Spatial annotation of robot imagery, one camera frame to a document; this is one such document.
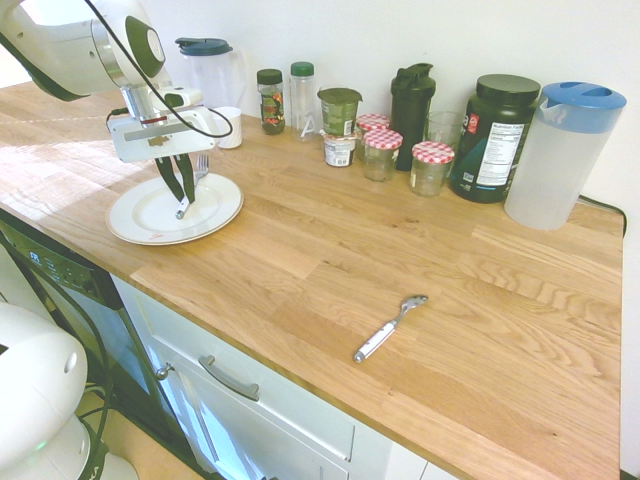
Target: clear glass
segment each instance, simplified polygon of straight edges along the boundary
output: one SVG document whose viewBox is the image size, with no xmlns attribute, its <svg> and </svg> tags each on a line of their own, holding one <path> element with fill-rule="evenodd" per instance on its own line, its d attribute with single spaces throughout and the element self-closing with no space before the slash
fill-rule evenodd
<svg viewBox="0 0 640 480">
<path fill-rule="evenodd" d="M 358 160 L 364 160 L 364 143 L 362 142 L 362 137 L 364 137 L 365 132 L 358 125 L 355 126 L 354 131 L 358 134 L 358 138 L 356 138 L 356 157 Z"/>
<path fill-rule="evenodd" d="M 462 136 L 462 122 L 464 115 L 457 112 L 432 112 L 427 117 L 425 138 L 433 142 L 440 142 L 458 152 L 458 145 Z"/>
<path fill-rule="evenodd" d="M 411 178 L 409 180 L 411 191 L 421 197 L 436 197 L 440 195 L 450 167 L 451 162 L 425 163 L 413 157 Z"/>
<path fill-rule="evenodd" d="M 398 149 L 382 150 L 364 145 L 364 176 L 374 182 L 386 182 L 393 178 L 398 160 Z"/>
</svg>

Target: fork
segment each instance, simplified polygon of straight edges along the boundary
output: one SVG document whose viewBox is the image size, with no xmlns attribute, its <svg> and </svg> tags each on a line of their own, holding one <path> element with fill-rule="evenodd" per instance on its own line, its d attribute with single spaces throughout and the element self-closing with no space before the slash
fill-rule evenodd
<svg viewBox="0 0 640 480">
<path fill-rule="evenodd" d="M 202 177 L 209 173 L 209 155 L 200 154 L 198 155 L 198 161 L 196 162 L 196 170 L 194 172 L 193 184 L 194 191 L 198 186 L 198 182 Z M 189 199 L 185 195 L 182 197 L 182 201 L 180 202 L 180 206 L 178 207 L 178 211 L 176 212 L 176 218 L 178 220 L 182 220 L 184 218 L 184 214 L 187 213 L 191 203 L 189 203 Z"/>
</svg>

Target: black shaker bottle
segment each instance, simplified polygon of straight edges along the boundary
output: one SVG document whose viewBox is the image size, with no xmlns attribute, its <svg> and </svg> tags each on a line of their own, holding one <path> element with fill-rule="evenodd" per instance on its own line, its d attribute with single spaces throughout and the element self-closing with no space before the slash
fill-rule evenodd
<svg viewBox="0 0 640 480">
<path fill-rule="evenodd" d="M 436 82 L 429 77 L 433 65 L 418 63 L 400 68 L 391 81 L 391 130 L 402 135 L 396 170 L 411 170 L 411 149 L 424 139 L 425 123 L 429 114 L 431 97 L 436 92 Z"/>
</svg>

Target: black lid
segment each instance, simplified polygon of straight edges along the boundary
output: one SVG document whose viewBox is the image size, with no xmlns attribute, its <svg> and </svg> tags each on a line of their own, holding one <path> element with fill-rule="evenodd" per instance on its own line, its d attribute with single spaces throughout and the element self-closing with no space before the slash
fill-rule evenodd
<svg viewBox="0 0 640 480">
<path fill-rule="evenodd" d="M 282 83 L 282 72 L 275 68 L 258 70 L 258 83 L 261 85 L 277 85 Z"/>
<path fill-rule="evenodd" d="M 540 94 L 540 84 L 516 75 L 484 75 L 476 85 L 478 97 L 501 105 L 529 105 Z"/>
<path fill-rule="evenodd" d="M 409 68 L 400 68 L 391 81 L 391 94 L 399 93 L 432 97 L 436 93 L 436 81 L 429 77 L 433 65 L 417 63 Z"/>
<path fill-rule="evenodd" d="M 221 38 L 185 38 L 176 40 L 180 45 L 180 53 L 190 57 L 205 57 L 209 55 L 221 55 L 230 52 L 233 48 L 226 40 Z"/>
</svg>

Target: drawer handle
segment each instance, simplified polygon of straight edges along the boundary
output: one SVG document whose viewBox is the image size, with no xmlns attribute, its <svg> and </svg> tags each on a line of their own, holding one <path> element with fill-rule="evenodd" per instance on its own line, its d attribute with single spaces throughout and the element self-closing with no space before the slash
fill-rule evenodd
<svg viewBox="0 0 640 480">
<path fill-rule="evenodd" d="M 251 385 L 243 385 L 224 373 L 218 367 L 214 367 L 213 362 L 216 361 L 216 358 L 213 355 L 209 355 L 208 357 L 205 357 L 203 355 L 198 359 L 198 361 L 200 362 L 200 365 L 202 365 L 204 369 L 209 373 L 209 375 L 218 380 L 229 390 L 233 390 L 238 395 L 242 395 L 244 398 L 248 398 L 249 400 L 253 400 L 254 402 L 257 402 L 260 399 L 260 396 L 258 394 L 260 390 L 259 385 L 255 383 L 252 383 Z"/>
</svg>

